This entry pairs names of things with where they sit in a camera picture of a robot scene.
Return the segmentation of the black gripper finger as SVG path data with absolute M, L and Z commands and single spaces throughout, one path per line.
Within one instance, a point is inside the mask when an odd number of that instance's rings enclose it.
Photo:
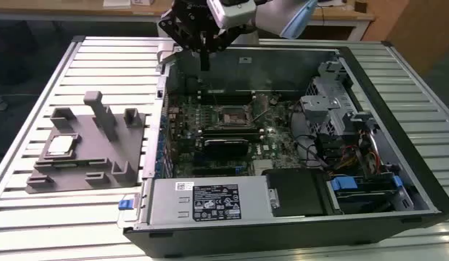
M 181 25 L 172 10 L 162 14 L 158 26 L 185 50 L 197 54 L 200 57 L 200 69 L 205 71 L 205 42 L 202 34 L 192 34 L 185 31 L 185 27 Z
M 218 33 L 218 28 L 205 33 L 205 71 L 210 69 L 209 56 L 212 53 L 224 51 L 237 37 L 246 32 L 246 25 L 240 25 Z

